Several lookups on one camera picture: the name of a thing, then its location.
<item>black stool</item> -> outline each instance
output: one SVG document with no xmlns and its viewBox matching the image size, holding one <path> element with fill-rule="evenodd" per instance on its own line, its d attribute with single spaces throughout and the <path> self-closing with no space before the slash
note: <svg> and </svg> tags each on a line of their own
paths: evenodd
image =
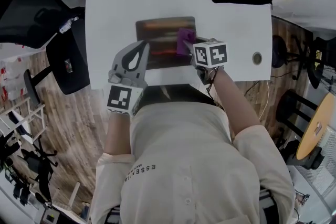
<svg viewBox="0 0 336 224">
<path fill-rule="evenodd" d="M 282 122 L 284 125 L 289 127 L 292 131 L 298 134 L 300 137 L 303 136 L 304 132 L 297 128 L 293 123 L 291 123 L 288 119 L 292 114 L 297 114 L 305 121 L 310 122 L 311 118 L 304 114 L 302 111 L 297 109 L 297 102 L 305 104 L 306 106 L 310 107 L 313 110 L 317 109 L 317 105 L 308 101 L 307 99 L 299 96 L 292 90 L 288 90 L 284 93 L 281 97 L 280 102 L 277 107 L 276 112 L 276 120 L 278 122 Z"/>
</svg>

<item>white table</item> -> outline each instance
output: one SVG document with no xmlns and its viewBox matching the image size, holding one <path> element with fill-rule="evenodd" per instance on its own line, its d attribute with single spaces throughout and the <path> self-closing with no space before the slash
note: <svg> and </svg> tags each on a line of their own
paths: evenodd
<svg viewBox="0 0 336 224">
<path fill-rule="evenodd" d="M 226 71 L 235 81 L 268 80 L 271 70 L 270 5 L 215 4 L 212 0 L 87 0 L 86 43 L 91 87 L 103 88 L 114 56 L 137 40 L 139 20 L 193 16 L 197 35 L 228 43 Z M 262 63 L 252 62 L 255 52 Z M 148 85 L 199 83 L 191 66 L 146 72 Z"/>
</svg>

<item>purple cloth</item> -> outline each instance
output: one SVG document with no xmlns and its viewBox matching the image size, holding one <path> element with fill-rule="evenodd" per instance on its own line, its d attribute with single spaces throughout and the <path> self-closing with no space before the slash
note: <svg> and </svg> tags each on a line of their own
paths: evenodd
<svg viewBox="0 0 336 224">
<path fill-rule="evenodd" d="M 191 44 L 196 43 L 196 31 L 194 29 L 180 28 L 177 33 L 177 55 L 189 55 L 190 51 L 184 44 L 184 40 L 189 41 Z"/>
</svg>

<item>wooden floor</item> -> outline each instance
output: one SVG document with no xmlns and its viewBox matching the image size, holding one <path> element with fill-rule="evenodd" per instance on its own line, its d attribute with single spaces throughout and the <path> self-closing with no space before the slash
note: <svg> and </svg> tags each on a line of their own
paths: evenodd
<svg viewBox="0 0 336 224">
<path fill-rule="evenodd" d="M 300 41 L 311 41 L 312 33 L 293 24 L 283 22 L 277 18 L 272 19 L 273 34 L 284 38 L 288 50 L 297 51 L 291 40 L 291 35 L 298 36 Z M 30 57 L 30 71 L 37 74 L 48 66 L 47 56 L 44 52 Z M 298 69 L 297 63 L 272 70 L 272 76 L 280 76 Z M 267 128 L 272 137 L 278 135 L 279 123 L 275 120 L 275 111 L 280 97 L 288 89 L 295 89 L 303 94 L 307 74 L 303 72 L 299 81 L 292 80 L 293 74 L 281 78 L 271 78 L 269 83 L 268 105 L 261 117 L 262 124 Z M 238 82 L 237 85 L 246 92 L 254 82 Z M 76 182 L 81 186 L 74 203 L 74 211 L 80 213 L 83 205 L 81 202 L 90 202 L 95 184 L 95 166 L 102 154 L 104 137 L 107 130 L 108 115 L 102 104 L 102 92 L 91 90 L 90 86 L 75 94 L 63 95 L 54 76 L 49 75 L 37 87 L 41 100 L 46 105 L 45 116 L 47 130 L 42 135 L 41 141 L 45 151 L 58 151 L 56 157 L 59 166 L 54 169 L 50 182 L 51 195 L 56 188 L 61 191 L 57 196 L 59 202 L 67 204 Z M 246 95 L 249 102 L 260 115 L 267 103 L 268 87 L 262 81 L 251 89 Z M 10 102 L 1 103 L 6 108 L 11 107 Z M 23 141 L 23 148 L 33 150 L 33 147 Z M 27 177 L 36 177 L 16 154 L 13 156 L 15 167 Z"/>
</svg>

